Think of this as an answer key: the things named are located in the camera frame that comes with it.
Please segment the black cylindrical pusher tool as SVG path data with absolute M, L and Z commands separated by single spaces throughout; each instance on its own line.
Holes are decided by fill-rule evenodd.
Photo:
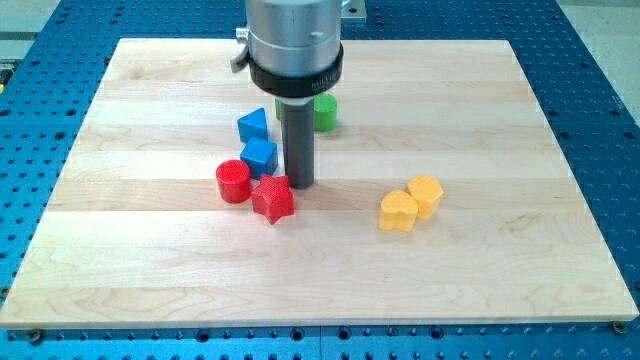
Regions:
M 281 98 L 284 169 L 289 184 L 306 189 L 314 181 L 314 99 Z

